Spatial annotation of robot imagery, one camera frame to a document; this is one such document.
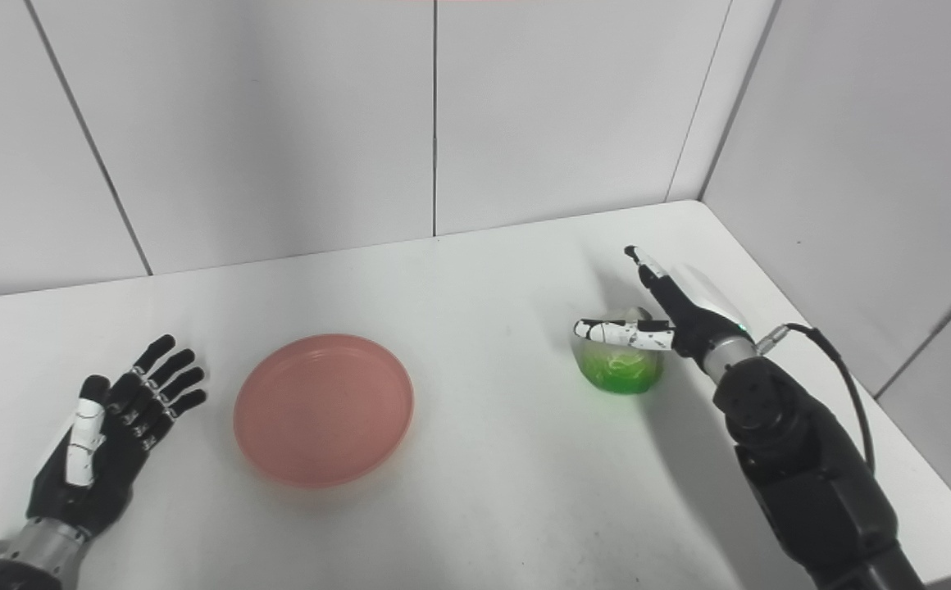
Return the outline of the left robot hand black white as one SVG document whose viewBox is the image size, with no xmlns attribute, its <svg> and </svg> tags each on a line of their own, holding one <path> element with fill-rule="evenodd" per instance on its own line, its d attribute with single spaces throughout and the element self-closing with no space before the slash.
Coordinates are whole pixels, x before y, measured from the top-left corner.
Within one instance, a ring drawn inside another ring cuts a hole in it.
<svg viewBox="0 0 951 590">
<path fill-rule="evenodd" d="M 72 433 L 64 433 L 33 479 L 26 519 L 52 519 L 86 537 L 105 533 L 125 512 L 132 486 L 150 452 L 182 415 L 205 403 L 198 385 L 205 373 L 191 348 L 175 350 L 165 334 L 150 343 L 115 382 L 92 374 L 80 389 L 81 401 L 96 404 L 102 417 L 101 441 L 85 452 L 92 473 L 70 481 Z"/>
</svg>

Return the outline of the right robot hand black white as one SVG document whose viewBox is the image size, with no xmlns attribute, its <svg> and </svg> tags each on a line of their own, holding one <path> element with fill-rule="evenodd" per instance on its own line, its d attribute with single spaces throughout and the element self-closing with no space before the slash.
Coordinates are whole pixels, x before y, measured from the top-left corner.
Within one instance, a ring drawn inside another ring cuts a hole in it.
<svg viewBox="0 0 951 590">
<path fill-rule="evenodd" d="M 592 343 L 617 345 L 653 352 L 677 352 L 709 372 L 709 362 L 721 360 L 726 347 L 737 351 L 737 360 L 758 357 L 760 352 L 746 328 L 716 307 L 700 305 L 662 265 L 635 245 L 623 249 L 637 266 L 638 279 L 662 308 L 666 319 L 580 319 L 572 332 Z"/>
</svg>

